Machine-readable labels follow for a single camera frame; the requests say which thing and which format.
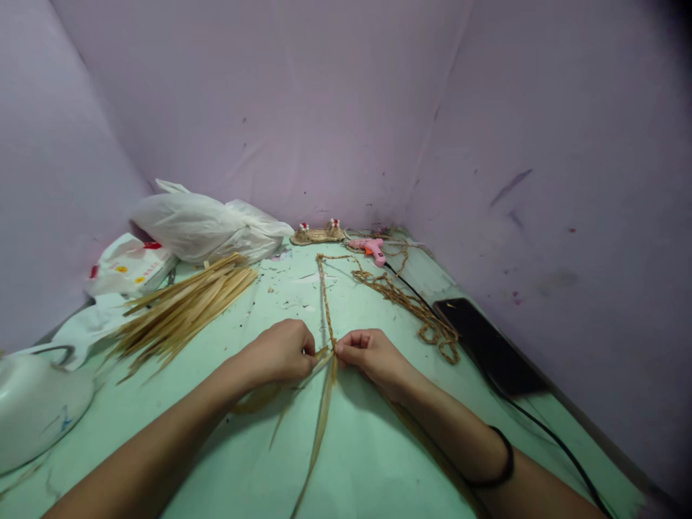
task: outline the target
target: black cable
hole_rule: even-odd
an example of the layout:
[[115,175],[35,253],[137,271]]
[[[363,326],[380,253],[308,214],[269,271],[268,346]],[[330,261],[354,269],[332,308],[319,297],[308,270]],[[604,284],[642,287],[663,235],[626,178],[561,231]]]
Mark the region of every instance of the black cable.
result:
[[[384,264],[384,266],[387,267],[387,268],[389,268],[394,274],[396,274],[396,270],[394,270],[388,262],[386,262],[386,263]],[[424,298],[421,297],[421,295],[416,291],[416,289],[413,288],[411,285],[409,285],[409,283],[408,283],[404,278],[402,278],[401,276],[399,276],[399,279],[400,279],[408,288],[410,288],[410,289],[411,289],[411,292],[413,292],[413,293],[418,297],[418,299],[420,299],[420,300],[424,303],[424,305],[426,305],[427,309],[430,310],[430,312],[432,312],[433,315],[435,315],[435,311],[433,310],[432,306],[430,306],[430,305],[427,303],[427,301],[426,301]],[[591,495],[591,499],[593,499],[593,502],[596,504],[596,506],[598,506],[598,508],[600,509],[600,511],[603,512],[603,514],[604,514],[607,518],[613,519],[613,516],[612,516],[611,513],[608,511],[608,508],[606,508],[606,505],[603,503],[602,499],[600,498],[600,495],[598,495],[598,490],[596,489],[596,487],[594,486],[593,482],[591,481],[591,478],[588,476],[588,474],[586,474],[586,471],[585,471],[584,468],[582,467],[582,464],[579,463],[579,461],[577,460],[577,458],[575,457],[575,455],[572,454],[572,451],[564,444],[564,442],[560,439],[560,437],[559,437],[557,434],[555,434],[554,432],[552,432],[552,431],[551,431],[547,426],[545,426],[540,420],[538,420],[537,418],[535,418],[531,413],[529,413],[528,411],[526,411],[526,410],[525,410],[523,407],[521,407],[519,404],[516,404],[516,403],[515,403],[515,402],[514,402],[514,401],[513,401],[513,400],[512,400],[512,399],[511,399],[511,398],[510,398],[510,397],[509,397],[509,396],[508,396],[508,395],[507,395],[507,394],[495,383],[495,380],[493,380],[493,378],[490,376],[490,374],[489,374],[487,371],[485,371],[485,369],[484,369],[482,366],[480,366],[480,365],[478,365],[478,364],[476,364],[476,366],[478,366],[478,369],[480,370],[481,374],[483,375],[483,378],[484,378],[485,381],[488,383],[488,385],[490,386],[490,388],[491,388],[493,391],[495,391],[495,393],[497,393],[497,395],[498,395],[501,399],[505,400],[507,403],[509,403],[510,405],[512,405],[514,408],[516,408],[520,413],[524,414],[529,420],[531,420],[533,423],[535,423],[536,425],[538,425],[548,436],[550,436],[550,437],[555,441],[555,443],[557,443],[557,445],[560,446],[560,448],[564,451],[564,453],[567,454],[567,457],[570,459],[570,461],[571,461],[571,462],[574,464],[574,466],[577,468],[577,470],[579,471],[579,474],[580,474],[580,476],[582,477],[582,479],[584,479],[584,483],[586,483],[586,486],[587,486],[587,488],[589,489],[589,494]]]

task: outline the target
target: table surface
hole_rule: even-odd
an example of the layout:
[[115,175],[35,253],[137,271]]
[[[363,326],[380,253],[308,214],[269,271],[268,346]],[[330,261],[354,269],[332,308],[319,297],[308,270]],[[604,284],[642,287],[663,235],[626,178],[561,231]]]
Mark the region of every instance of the table surface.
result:
[[[262,330],[282,319],[303,319],[318,346],[329,341],[315,256],[348,254],[340,244],[294,247],[281,261],[253,265],[259,276],[224,314],[210,323],[160,374],[155,363],[120,384],[127,363],[110,361],[97,372],[104,346],[80,369],[97,387],[91,406],[70,433],[37,460],[0,478],[0,492],[37,463],[41,467],[0,501],[0,517],[38,518],[94,467],[200,383]],[[389,258],[396,268],[402,256]],[[462,352],[449,365],[437,347],[418,336],[420,322],[405,309],[356,281],[355,263],[325,260],[334,334],[381,328],[411,363],[484,421],[501,429],[517,448],[587,497],[577,470],[553,440],[487,387]],[[375,273],[372,259],[363,266]],[[195,271],[178,266],[178,280]],[[410,249],[402,274],[432,303],[463,296],[450,276],[423,251]],[[200,453],[192,473],[164,513],[173,518],[289,517],[308,470],[324,371],[294,401],[271,450],[270,439],[285,398],[253,415],[229,415]],[[550,394],[520,400],[570,447],[603,500],[619,519],[634,517],[644,498],[613,465],[571,414]],[[319,459],[303,499],[301,518],[472,517],[417,441],[377,391],[357,373],[340,371]]]

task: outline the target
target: black wristband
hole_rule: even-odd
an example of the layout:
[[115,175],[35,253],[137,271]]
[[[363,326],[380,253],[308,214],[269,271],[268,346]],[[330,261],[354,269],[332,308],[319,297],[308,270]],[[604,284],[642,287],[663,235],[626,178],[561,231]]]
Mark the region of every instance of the black wristband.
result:
[[514,449],[512,449],[512,444],[507,440],[507,438],[505,438],[505,435],[502,434],[500,429],[498,429],[497,427],[493,427],[492,425],[490,425],[490,428],[493,429],[498,435],[500,435],[500,437],[502,438],[502,442],[505,444],[505,447],[507,448],[507,463],[505,464],[505,468],[502,470],[500,477],[497,477],[496,479],[491,479],[490,481],[485,482],[472,482],[468,479],[464,479],[466,485],[472,489],[497,488],[501,484],[507,483],[514,474]]

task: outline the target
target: plastic bag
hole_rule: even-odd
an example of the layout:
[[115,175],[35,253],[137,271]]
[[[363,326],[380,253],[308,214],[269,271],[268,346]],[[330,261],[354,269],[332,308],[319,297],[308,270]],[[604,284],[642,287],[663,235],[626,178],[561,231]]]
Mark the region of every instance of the plastic bag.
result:
[[91,297],[107,293],[144,296],[159,287],[177,261],[161,244],[144,243],[125,233],[101,254],[86,282],[86,293]]
[[132,219],[181,260],[214,262],[233,252],[250,262],[271,255],[293,229],[256,207],[233,200],[223,204],[191,193],[180,184],[156,180],[169,194],[142,200]]
[[[142,309],[134,314],[124,316],[123,307],[128,299],[117,293],[96,296],[94,300],[95,303],[92,306],[87,306],[65,321],[65,324],[56,332],[50,342],[32,346],[17,353],[35,353],[50,347],[69,345],[73,347],[73,350],[69,352],[61,367],[67,371],[74,371],[86,362],[96,342],[111,335],[126,322],[146,312],[146,309]],[[50,358],[57,360],[59,357],[60,355]]]

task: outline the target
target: hot glue gun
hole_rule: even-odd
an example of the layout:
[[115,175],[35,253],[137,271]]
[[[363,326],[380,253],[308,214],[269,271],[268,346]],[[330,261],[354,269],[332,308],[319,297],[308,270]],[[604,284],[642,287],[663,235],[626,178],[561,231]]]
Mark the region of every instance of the hot glue gun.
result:
[[382,247],[383,243],[384,242],[382,241],[382,238],[366,238],[360,240],[351,240],[348,242],[348,246],[353,247],[354,249],[365,249],[365,254],[372,254],[375,258],[375,265],[377,265],[378,267],[384,267],[386,258],[380,250],[380,247]]

